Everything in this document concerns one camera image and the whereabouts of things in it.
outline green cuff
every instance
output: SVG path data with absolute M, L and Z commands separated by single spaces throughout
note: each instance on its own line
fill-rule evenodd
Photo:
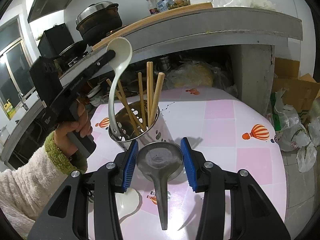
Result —
M 79 151 L 72 155 L 71 161 L 61 152 L 54 143 L 54 132 L 50 133 L 44 142 L 44 149 L 51 162 L 63 174 L 69 175 L 71 172 L 78 170 L 85 173 L 88 169 L 87 159 Z

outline fuzzy white sleeve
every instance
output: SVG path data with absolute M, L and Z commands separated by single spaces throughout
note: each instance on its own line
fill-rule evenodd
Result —
M 85 159 L 76 154 L 74 159 L 78 165 L 72 165 L 73 161 L 71 163 L 63 155 L 54 144 L 53 134 L 50 134 L 44 146 L 33 154 L 26 165 L 16 171 L 0 173 L 0 205 L 8 220 L 15 224 L 6 212 L 8 209 L 21 213 L 21 223 L 26 218 L 36 220 L 68 174 L 77 169 L 86 170 Z

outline faucet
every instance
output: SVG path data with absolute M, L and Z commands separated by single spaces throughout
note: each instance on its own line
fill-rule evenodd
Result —
M 28 111 L 29 107 L 26 105 L 25 102 L 23 102 L 23 94 L 21 92 L 18 92 L 18 98 L 20 99 L 20 102 L 22 103 L 23 108 Z

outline tile floor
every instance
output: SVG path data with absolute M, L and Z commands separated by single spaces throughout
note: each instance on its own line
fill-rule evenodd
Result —
M 314 168 L 301 173 L 296 160 L 297 151 L 282 152 L 287 180 L 287 209 L 285 225 L 294 239 L 305 227 L 314 212 Z

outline window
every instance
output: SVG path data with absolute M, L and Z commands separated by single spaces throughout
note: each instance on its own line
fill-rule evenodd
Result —
M 18 92 L 24 96 L 34 87 L 30 73 L 30 61 L 19 31 L 19 22 L 13 20 L 0 30 L 0 99 L 13 107 L 19 103 Z

